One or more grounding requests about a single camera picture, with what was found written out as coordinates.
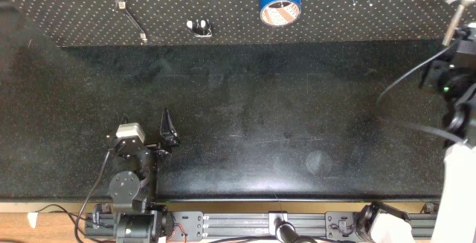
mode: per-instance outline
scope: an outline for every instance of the wooden floor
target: wooden floor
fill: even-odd
[[[0,203],[0,243],[5,242],[76,242],[74,225],[64,213],[40,213],[36,226],[28,221],[28,212],[44,207],[46,203],[10,204]],[[76,213],[80,204],[61,204],[68,211]],[[283,210],[289,213],[325,213],[326,211],[358,211],[361,203],[282,203]],[[417,213],[423,203],[391,204],[408,213]],[[183,203],[168,204],[170,210],[201,210],[203,213],[266,213],[280,210],[277,203]]]

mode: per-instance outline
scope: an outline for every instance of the pegboard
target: pegboard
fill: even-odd
[[[114,0],[11,0],[59,46],[140,45]],[[302,0],[292,25],[269,27],[259,0],[127,0],[149,45],[252,44],[441,38],[455,4],[443,0]],[[209,19],[213,37],[197,39],[187,20]],[[476,19],[476,6],[463,21]]]

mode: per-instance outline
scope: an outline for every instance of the blue tape roll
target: blue tape roll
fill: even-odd
[[[293,23],[300,13],[300,0],[260,0],[260,18],[273,27]]]

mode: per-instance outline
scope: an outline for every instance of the black table surface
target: black table surface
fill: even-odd
[[[159,165],[159,201],[429,200],[441,97],[398,85],[438,41],[57,48],[33,27],[1,39],[0,199],[80,201],[123,114],[158,138],[168,107],[182,145]],[[106,200],[111,159],[94,200]]]

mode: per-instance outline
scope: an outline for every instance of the blue tape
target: blue tape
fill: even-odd
[[[290,4],[294,4],[295,6],[297,6],[297,7],[293,7],[291,5],[291,7],[289,8],[289,9],[293,9],[292,13],[289,15],[289,16],[291,16],[291,18],[289,18],[288,15],[286,15],[286,17],[284,17],[284,18],[281,18],[281,17],[278,17],[277,14],[275,14],[276,17],[273,18],[273,15],[270,16],[269,13],[271,11],[276,11],[275,9],[274,10],[271,9],[271,10],[265,12],[265,9],[267,9],[267,8],[279,7],[279,3],[281,3],[281,2],[285,2],[285,4],[290,3]],[[300,0],[260,0],[260,18],[267,25],[279,27],[279,26],[284,26],[284,25],[287,25],[287,24],[291,24],[299,18],[300,12],[301,12]]]

